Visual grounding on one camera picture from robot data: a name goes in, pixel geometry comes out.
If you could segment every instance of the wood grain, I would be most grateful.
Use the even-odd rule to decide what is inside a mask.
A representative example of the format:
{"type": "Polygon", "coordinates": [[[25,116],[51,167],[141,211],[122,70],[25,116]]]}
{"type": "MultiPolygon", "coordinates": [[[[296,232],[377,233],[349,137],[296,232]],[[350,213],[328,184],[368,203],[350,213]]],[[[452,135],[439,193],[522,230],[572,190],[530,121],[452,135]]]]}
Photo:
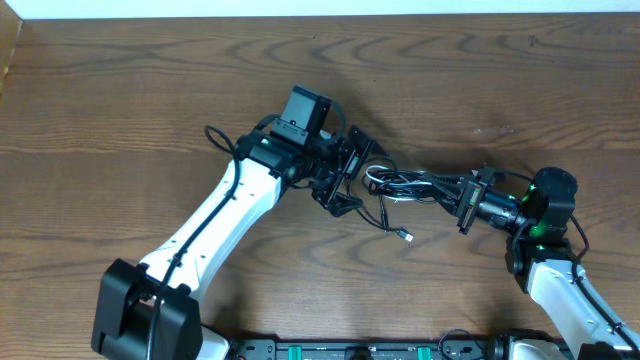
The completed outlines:
{"type": "MultiPolygon", "coordinates": [[[[296,83],[406,167],[573,173],[590,278],[640,328],[638,35],[638,15],[29,22],[0,105],[0,358],[95,357],[101,274],[155,249],[222,175],[203,125],[237,138],[296,83]]],[[[411,247],[287,193],[230,256],[204,319],[282,338],[557,335],[507,273],[503,235],[458,235],[437,207],[389,212],[411,247]]]]}

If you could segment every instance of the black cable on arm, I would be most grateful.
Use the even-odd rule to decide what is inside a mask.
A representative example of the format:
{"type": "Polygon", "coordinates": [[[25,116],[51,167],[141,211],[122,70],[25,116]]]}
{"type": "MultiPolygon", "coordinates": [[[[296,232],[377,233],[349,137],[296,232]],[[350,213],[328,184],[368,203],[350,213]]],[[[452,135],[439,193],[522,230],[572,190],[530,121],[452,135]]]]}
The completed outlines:
{"type": "Polygon", "coordinates": [[[233,143],[231,142],[231,140],[229,139],[229,137],[220,129],[217,129],[211,125],[207,125],[204,129],[205,135],[207,136],[207,139],[209,139],[209,141],[211,141],[211,143],[213,145],[215,145],[217,148],[224,150],[225,152],[231,154],[231,156],[233,156],[233,165],[234,165],[234,174],[233,174],[233,183],[231,184],[231,187],[229,188],[229,190],[227,191],[227,193],[225,194],[224,198],[222,198],[222,201],[220,201],[220,203],[218,204],[218,206],[216,206],[213,211],[211,212],[211,214],[209,214],[209,216],[206,217],[206,219],[204,219],[204,221],[196,228],[196,230],[189,236],[189,238],[187,239],[187,241],[185,241],[184,244],[182,244],[182,246],[180,247],[180,249],[178,250],[178,252],[176,252],[173,255],[173,259],[171,260],[171,263],[169,264],[169,268],[167,269],[167,272],[164,274],[164,278],[162,278],[162,282],[160,283],[160,287],[158,288],[157,291],[157,295],[156,295],[156,301],[154,304],[154,309],[153,309],[153,316],[151,317],[151,324],[149,327],[149,335],[148,335],[148,341],[147,341],[147,360],[152,360],[153,359],[153,346],[155,344],[155,339],[156,339],[156,330],[158,327],[158,320],[160,318],[160,308],[162,307],[162,298],[163,298],[163,292],[165,290],[165,288],[168,286],[169,284],[169,280],[171,280],[171,275],[173,274],[173,271],[175,270],[175,268],[178,266],[178,264],[180,264],[180,261],[182,259],[182,256],[187,252],[187,250],[189,249],[189,246],[191,246],[191,244],[195,241],[195,239],[198,237],[198,235],[200,235],[200,233],[202,233],[202,231],[207,227],[207,225],[209,225],[209,223],[211,222],[211,220],[213,220],[214,217],[216,217],[216,215],[218,215],[218,213],[220,212],[220,210],[222,210],[222,208],[229,202],[229,200],[231,200],[234,196],[234,193],[236,192],[236,189],[238,188],[238,184],[240,183],[240,160],[238,159],[238,156],[236,155],[235,149],[233,147],[233,143]],[[218,142],[216,142],[210,134],[210,131],[215,132],[216,134],[218,134],[226,143],[227,148],[223,148],[218,142]]]}
{"type": "Polygon", "coordinates": [[[609,316],[609,314],[600,306],[600,304],[598,304],[598,302],[593,298],[593,296],[591,296],[589,291],[587,291],[587,288],[585,288],[584,284],[582,283],[584,278],[582,276],[578,276],[578,264],[580,264],[580,261],[582,260],[584,255],[587,253],[587,251],[589,251],[589,240],[587,240],[587,235],[584,233],[584,230],[582,230],[582,227],[578,223],[578,219],[576,219],[575,216],[571,215],[571,221],[573,222],[573,225],[575,225],[576,229],[580,233],[580,236],[582,237],[582,241],[584,241],[584,249],[582,249],[582,251],[580,251],[578,256],[576,256],[573,259],[573,263],[571,264],[571,276],[573,276],[573,279],[576,282],[576,285],[578,285],[578,288],[580,289],[580,291],[582,292],[582,295],[584,295],[584,297],[587,299],[587,301],[589,301],[591,306],[593,306],[596,309],[596,311],[600,314],[600,316],[604,318],[607,324],[609,324],[609,326],[611,327],[611,331],[618,333],[618,335],[620,335],[622,340],[624,340],[624,342],[626,342],[627,345],[629,345],[629,347],[631,348],[631,351],[633,351],[635,354],[638,354],[639,352],[638,346],[633,342],[633,340],[629,337],[629,335],[627,335],[627,333],[625,333],[624,330],[622,330],[622,326],[621,326],[622,324],[616,323],[611,318],[611,316],[609,316]]]}
{"type": "Polygon", "coordinates": [[[280,117],[279,114],[270,114],[267,115],[265,117],[262,118],[262,120],[260,120],[256,126],[254,126],[254,129],[257,130],[263,130],[264,128],[267,127],[267,125],[271,124],[272,122],[274,122],[276,119],[278,119],[280,117]]]}
{"type": "Polygon", "coordinates": [[[514,254],[513,256],[514,258],[513,274],[514,275],[520,274],[520,272],[522,271],[522,267],[524,265],[520,261],[518,261],[518,263],[515,262],[515,259],[520,258],[520,255],[522,255],[522,252],[518,248],[518,244],[520,243],[520,236],[522,235],[522,232],[524,231],[524,229],[526,229],[528,226],[535,225],[536,222],[537,221],[534,218],[529,218],[523,221],[522,224],[518,226],[518,230],[516,231],[515,235],[513,235],[513,237],[511,238],[511,252],[514,254]]]}

